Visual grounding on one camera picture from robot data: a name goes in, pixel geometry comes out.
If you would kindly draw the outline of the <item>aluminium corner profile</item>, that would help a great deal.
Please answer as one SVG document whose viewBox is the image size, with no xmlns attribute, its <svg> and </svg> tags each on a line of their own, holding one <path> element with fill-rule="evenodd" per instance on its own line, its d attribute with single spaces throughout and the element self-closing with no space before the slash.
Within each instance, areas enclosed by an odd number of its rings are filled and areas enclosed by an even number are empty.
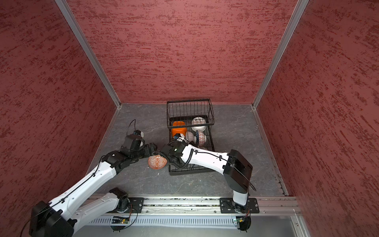
<svg viewBox="0 0 379 237">
<path fill-rule="evenodd" d="M 87 58 L 89 59 L 92 67 L 96 71 L 97 75 L 99 76 L 101 82 L 103 83 L 106 91 L 108 92 L 109 96 L 112 98 L 115 106 L 117 109 L 121 107 L 121 101 L 119 97 L 117 96 L 111 82 L 109 81 L 104 69 L 102 68 L 99 60 L 97 59 L 93 49 L 91 48 L 88 40 L 86 39 L 86 36 L 84 35 L 82 29 L 79 26 L 79 23 L 75 19 L 75 16 L 70 9 L 67 1 L 64 0 L 55 0 L 55 3 L 57 4 L 59 10 L 63 14 L 65 20 L 69 24 L 72 32 L 74 33 L 76 39 L 80 43 L 82 49 L 84 50 Z"/>
<path fill-rule="evenodd" d="M 275 72 L 275 70 L 276 70 L 285 50 L 286 50 L 286 48 L 287 48 L 288 43 L 291 40 L 291 37 L 292 37 L 292 35 L 293 35 L 293 33 L 294 33 L 298 23 L 299 23 L 304 11 L 305 11 L 308 3 L 309 3 L 309 0 L 298 0 L 297 1 L 297 4 L 294 8 L 294 11 L 290 17 L 290 20 L 286 26 L 286 29 L 283 33 L 283 36 L 282 36 L 282 38 L 279 42 L 279 45 L 276 49 L 276 52 L 273 56 L 271 64 L 270 64 L 270 66 L 267 70 L 267 73 L 263 79 L 263 82 L 260 86 L 260 89 L 259 89 L 259 91 L 258 91 L 258 93 L 254 99 L 254 102 L 252 104 L 253 110 L 256 110 L 258 108 L 259 102 L 261 101 L 261 99 L 264 95 L 264 92 L 265 92 L 269 82 L 271 81 L 271 78 L 272 78 L 272 76 L 273 76 L 273 74 L 274 74 L 274 72 Z"/>
</svg>

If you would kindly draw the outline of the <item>blue patterned bowl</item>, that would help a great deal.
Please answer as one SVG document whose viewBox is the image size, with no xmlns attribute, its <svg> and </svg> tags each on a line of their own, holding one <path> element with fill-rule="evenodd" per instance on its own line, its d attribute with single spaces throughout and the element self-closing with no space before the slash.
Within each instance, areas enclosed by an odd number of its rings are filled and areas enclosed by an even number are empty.
<svg viewBox="0 0 379 237">
<path fill-rule="evenodd" d="M 206 135 L 202 131 L 196 131 L 195 133 L 195 143 L 198 147 L 203 147 L 207 141 Z"/>
</svg>

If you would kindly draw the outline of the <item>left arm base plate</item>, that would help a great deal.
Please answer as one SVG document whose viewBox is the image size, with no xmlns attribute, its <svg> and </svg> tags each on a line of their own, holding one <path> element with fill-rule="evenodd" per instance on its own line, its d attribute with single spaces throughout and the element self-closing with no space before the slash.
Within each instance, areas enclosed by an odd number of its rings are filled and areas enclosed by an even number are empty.
<svg viewBox="0 0 379 237">
<path fill-rule="evenodd" d="M 145 199 L 142 197 L 122 197 L 119 202 L 118 202 L 118 205 L 117 205 L 117 208 L 115 209 L 115 211 L 117 213 L 130 213 L 132 212 L 133 210 L 136 211 L 137 213 L 141 213 L 142 212 L 142 208 L 143 208 L 143 205 L 144 205 L 144 201 Z"/>
</svg>

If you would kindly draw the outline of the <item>white bowl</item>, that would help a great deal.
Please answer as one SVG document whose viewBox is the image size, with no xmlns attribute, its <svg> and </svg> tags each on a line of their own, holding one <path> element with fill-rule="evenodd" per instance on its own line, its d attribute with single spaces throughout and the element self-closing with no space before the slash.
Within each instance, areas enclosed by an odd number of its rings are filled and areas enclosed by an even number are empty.
<svg viewBox="0 0 379 237">
<path fill-rule="evenodd" d="M 207 128 L 206 120 L 203 117 L 195 117 L 192 122 L 192 131 L 197 132 L 201 131 L 204 132 Z"/>
</svg>

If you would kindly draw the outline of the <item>aluminium mounting rail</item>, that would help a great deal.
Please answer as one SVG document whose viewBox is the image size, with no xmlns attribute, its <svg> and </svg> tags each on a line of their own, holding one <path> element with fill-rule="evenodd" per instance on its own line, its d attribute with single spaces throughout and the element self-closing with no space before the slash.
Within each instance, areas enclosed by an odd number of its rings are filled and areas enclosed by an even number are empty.
<svg viewBox="0 0 379 237">
<path fill-rule="evenodd" d="M 221 197 L 218 196 L 130 196 L 145 199 L 142 215 L 241 215 L 223 214 L 220 210 Z M 296 197 L 250 197 L 258 200 L 261 216 L 295 216 L 302 215 Z"/>
</svg>

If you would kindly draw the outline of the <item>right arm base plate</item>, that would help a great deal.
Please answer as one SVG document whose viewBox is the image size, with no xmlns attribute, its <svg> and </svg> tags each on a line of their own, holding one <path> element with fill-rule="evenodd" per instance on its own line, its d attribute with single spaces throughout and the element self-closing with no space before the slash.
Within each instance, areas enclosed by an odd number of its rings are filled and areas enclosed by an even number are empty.
<svg viewBox="0 0 379 237">
<path fill-rule="evenodd" d="M 258 200 L 256 198 L 248 198 L 246 205 L 239 205 L 232 198 L 220 198 L 221 213 L 236 213 L 236 214 L 258 214 L 260 213 Z"/>
</svg>

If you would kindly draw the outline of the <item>left aluminium corner profile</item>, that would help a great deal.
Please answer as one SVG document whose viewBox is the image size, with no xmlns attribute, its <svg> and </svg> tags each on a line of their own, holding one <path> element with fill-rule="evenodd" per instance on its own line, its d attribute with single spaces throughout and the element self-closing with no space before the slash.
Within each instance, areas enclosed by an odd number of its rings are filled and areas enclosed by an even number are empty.
<svg viewBox="0 0 379 237">
<path fill-rule="evenodd" d="M 119 97 L 117 96 L 111 82 L 109 81 L 104 69 L 102 68 L 99 60 L 97 59 L 93 49 L 91 48 L 88 40 L 86 39 L 86 36 L 84 35 L 82 29 L 79 26 L 79 23 L 75 19 L 75 16 L 70 9 L 67 1 L 64 0 L 55 0 L 55 3 L 57 4 L 59 10 L 63 14 L 65 20 L 69 24 L 72 32 L 74 33 L 76 39 L 80 43 L 82 49 L 84 50 L 87 58 L 89 59 L 92 67 L 96 71 L 97 75 L 99 76 L 101 82 L 103 83 L 106 91 L 108 92 L 109 96 L 112 98 L 115 106 L 117 109 L 121 107 L 121 101 Z"/>
</svg>

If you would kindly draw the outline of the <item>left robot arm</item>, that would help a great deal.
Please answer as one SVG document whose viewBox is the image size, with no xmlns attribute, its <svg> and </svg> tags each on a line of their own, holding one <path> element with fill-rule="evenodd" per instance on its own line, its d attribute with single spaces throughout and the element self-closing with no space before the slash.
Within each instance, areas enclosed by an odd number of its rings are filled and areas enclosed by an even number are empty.
<svg viewBox="0 0 379 237">
<path fill-rule="evenodd" d="M 103 197 L 84 205 L 103 184 L 131 164 L 148 158 L 157 150 L 146 144 L 140 131 L 126 136 L 121 148 L 100 158 L 96 167 L 83 179 L 50 202 L 40 201 L 32 208 L 29 235 L 32 237 L 71 237 L 97 217 L 116 211 L 131 216 L 135 211 L 128 194 L 113 188 Z"/>
</svg>

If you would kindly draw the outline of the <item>right aluminium corner profile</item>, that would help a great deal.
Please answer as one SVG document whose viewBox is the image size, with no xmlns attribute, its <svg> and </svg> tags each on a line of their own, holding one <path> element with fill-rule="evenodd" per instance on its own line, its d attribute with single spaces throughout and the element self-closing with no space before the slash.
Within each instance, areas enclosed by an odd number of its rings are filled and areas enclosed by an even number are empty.
<svg viewBox="0 0 379 237">
<path fill-rule="evenodd" d="M 272 76 L 273 76 L 273 74 L 274 74 L 274 72 L 275 72 L 275 70 L 276 70 L 285 50 L 286 50 L 286 48 L 287 48 L 288 43 L 291 40 L 291 37 L 292 37 L 292 35 L 293 35 L 293 33 L 294 33 L 298 23 L 299 23 L 304 11 L 305 11 L 308 3 L 309 3 L 309 0 L 298 0 L 297 1 L 297 4 L 294 8 L 294 11 L 290 17 L 290 20 L 286 26 L 286 29 L 283 33 L 283 36 L 282 36 L 282 38 L 279 42 L 279 45 L 276 49 L 276 52 L 273 56 L 271 64 L 270 64 L 270 66 L 267 70 L 267 73 L 263 79 L 263 82 L 260 86 L 260 89 L 259 89 L 259 91 L 258 91 L 258 93 L 254 99 L 254 102 L 252 104 L 253 110 L 256 110 L 258 108 L 259 102 L 261 101 L 261 99 L 264 95 L 264 92 L 265 92 L 269 82 L 271 81 L 271 78 L 272 78 Z"/>
</svg>

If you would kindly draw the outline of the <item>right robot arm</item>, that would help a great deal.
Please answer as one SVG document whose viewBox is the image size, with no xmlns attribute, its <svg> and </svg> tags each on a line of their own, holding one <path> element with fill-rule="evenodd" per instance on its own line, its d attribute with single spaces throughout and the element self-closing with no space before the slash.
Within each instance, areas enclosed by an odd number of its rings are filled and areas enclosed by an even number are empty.
<svg viewBox="0 0 379 237">
<path fill-rule="evenodd" d="M 224 176 L 233 190 L 232 206 L 236 212 L 249 213 L 249 189 L 256 190 L 251 183 L 253 166 L 237 150 L 218 153 L 200 149 L 186 142 L 172 142 L 158 152 L 170 165 L 183 169 L 190 165 L 202 166 Z"/>
</svg>

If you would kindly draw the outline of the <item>orange bowl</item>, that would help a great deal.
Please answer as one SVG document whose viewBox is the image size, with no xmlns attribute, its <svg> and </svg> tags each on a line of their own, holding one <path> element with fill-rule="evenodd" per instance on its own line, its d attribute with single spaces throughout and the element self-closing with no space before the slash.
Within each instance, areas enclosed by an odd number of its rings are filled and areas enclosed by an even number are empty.
<svg viewBox="0 0 379 237">
<path fill-rule="evenodd" d="M 186 123 L 184 121 L 174 121 L 172 123 L 172 128 L 171 128 L 171 135 L 174 137 L 176 134 L 182 134 L 186 135 L 187 133 L 187 128 L 185 127 Z"/>
</svg>

